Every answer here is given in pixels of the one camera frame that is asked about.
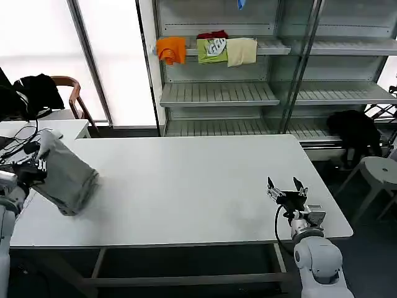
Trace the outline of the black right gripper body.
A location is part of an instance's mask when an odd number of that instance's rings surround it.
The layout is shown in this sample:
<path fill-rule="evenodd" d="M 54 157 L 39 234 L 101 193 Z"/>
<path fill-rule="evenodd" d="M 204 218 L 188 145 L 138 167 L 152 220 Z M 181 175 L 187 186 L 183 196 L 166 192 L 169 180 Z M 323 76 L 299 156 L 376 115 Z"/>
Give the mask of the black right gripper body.
<path fill-rule="evenodd" d="M 277 194 L 276 203 L 287 212 L 304 211 L 306 193 L 299 191 L 285 191 Z"/>

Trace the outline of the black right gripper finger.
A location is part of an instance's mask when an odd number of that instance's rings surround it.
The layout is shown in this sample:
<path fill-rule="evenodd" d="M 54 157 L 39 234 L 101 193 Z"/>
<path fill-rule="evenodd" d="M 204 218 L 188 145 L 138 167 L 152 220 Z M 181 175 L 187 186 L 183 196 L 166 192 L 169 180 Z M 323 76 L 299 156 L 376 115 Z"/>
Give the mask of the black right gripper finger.
<path fill-rule="evenodd" d="M 307 196 L 308 188 L 305 187 L 303 185 L 303 183 L 299 179 L 297 179 L 296 177 L 293 177 L 293 182 L 294 182 L 294 185 L 295 185 L 299 195 L 300 196 Z"/>
<path fill-rule="evenodd" d="M 279 188 L 275 187 L 271 178 L 267 178 L 267 194 L 272 198 L 272 199 L 278 199 L 280 197 L 283 197 L 285 195 L 284 192 L 282 192 Z"/>

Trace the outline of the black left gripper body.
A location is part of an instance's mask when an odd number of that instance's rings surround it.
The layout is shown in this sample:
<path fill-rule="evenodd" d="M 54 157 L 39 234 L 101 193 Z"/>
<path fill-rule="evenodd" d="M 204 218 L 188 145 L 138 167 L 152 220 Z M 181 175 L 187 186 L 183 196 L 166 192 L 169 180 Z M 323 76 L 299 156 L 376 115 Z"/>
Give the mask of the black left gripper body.
<path fill-rule="evenodd" d="M 47 177 L 46 169 L 40 168 L 36 164 L 14 164 L 12 165 L 12 170 L 17 175 L 19 182 L 28 187 L 44 183 Z"/>

